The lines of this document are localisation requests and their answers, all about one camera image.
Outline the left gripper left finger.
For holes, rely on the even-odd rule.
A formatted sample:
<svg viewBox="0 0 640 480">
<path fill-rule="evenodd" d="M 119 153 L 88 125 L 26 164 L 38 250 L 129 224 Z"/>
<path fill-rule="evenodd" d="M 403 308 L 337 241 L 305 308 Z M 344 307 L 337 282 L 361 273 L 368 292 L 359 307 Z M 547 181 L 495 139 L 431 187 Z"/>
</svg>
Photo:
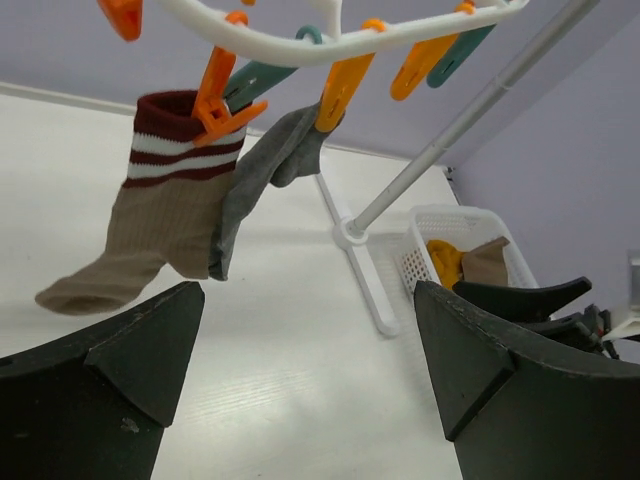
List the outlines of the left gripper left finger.
<svg viewBox="0 0 640 480">
<path fill-rule="evenodd" d="M 199 283 L 182 282 L 2 358 L 2 478 L 150 478 L 204 304 Z"/>
</svg>

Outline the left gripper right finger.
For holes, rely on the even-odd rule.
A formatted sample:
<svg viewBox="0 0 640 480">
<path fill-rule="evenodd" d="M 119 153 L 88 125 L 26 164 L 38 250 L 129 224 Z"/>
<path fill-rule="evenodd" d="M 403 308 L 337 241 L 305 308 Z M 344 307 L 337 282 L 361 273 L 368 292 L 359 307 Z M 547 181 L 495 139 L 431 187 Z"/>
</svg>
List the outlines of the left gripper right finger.
<svg viewBox="0 0 640 480">
<path fill-rule="evenodd" d="M 638 365 L 545 338 L 430 281 L 414 306 L 463 478 L 638 478 Z"/>
</svg>

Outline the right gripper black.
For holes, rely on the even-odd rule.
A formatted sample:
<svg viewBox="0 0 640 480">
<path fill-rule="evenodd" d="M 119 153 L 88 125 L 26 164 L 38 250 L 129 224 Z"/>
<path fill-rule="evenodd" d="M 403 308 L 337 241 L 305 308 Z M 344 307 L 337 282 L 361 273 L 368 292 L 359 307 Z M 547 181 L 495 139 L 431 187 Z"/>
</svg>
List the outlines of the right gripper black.
<svg viewBox="0 0 640 480">
<path fill-rule="evenodd" d="M 515 288 L 459 281 L 453 292 L 465 301 L 545 338 L 587 353 L 619 358 L 611 340 L 611 312 L 589 305 L 558 320 L 550 320 L 562 309 L 592 289 L 586 277 L 544 288 Z"/>
</svg>

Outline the beige striped sock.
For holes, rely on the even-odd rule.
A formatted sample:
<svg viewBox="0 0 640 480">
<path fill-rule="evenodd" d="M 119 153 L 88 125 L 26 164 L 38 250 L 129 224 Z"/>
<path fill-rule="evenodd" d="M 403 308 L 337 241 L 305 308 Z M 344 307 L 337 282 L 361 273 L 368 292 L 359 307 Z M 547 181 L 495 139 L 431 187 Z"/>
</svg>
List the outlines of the beige striped sock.
<svg viewBox="0 0 640 480">
<path fill-rule="evenodd" d="M 209 276 L 211 237 L 243 147 L 239 127 L 202 146 L 193 90 L 140 97 L 128 169 L 111 210 L 103 253 L 40 291 L 36 303 L 71 316 L 115 311 L 171 266 L 190 280 Z"/>
</svg>

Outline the grey sock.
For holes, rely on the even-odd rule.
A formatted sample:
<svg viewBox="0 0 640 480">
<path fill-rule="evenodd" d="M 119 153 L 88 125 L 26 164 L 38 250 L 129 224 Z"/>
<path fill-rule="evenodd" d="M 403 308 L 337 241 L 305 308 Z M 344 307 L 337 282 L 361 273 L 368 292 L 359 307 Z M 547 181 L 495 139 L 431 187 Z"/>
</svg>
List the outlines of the grey sock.
<svg viewBox="0 0 640 480">
<path fill-rule="evenodd" d="M 315 103 L 281 117 L 237 163 L 211 238 L 210 278 L 228 279 L 241 222 L 267 186 L 284 188 L 298 178 L 320 173 L 320 152 L 328 135 L 315 127 L 319 108 Z"/>
</svg>

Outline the white round clip hanger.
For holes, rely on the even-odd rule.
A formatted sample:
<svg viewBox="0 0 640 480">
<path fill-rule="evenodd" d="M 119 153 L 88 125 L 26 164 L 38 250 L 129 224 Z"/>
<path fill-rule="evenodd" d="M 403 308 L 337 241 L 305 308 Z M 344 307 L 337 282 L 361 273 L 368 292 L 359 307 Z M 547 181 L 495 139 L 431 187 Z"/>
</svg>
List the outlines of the white round clip hanger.
<svg viewBox="0 0 640 480">
<path fill-rule="evenodd" d="M 324 8 L 328 32 L 320 44 L 234 25 L 225 19 L 225 11 L 199 1 L 161 1 L 159 5 L 202 39 L 240 57 L 276 66 L 310 67 L 498 24 L 524 9 L 527 3 L 477 1 L 472 13 L 447 13 L 399 23 L 383 22 L 385 30 L 381 33 L 370 28 L 343 33 L 342 3 L 330 1 Z"/>
</svg>

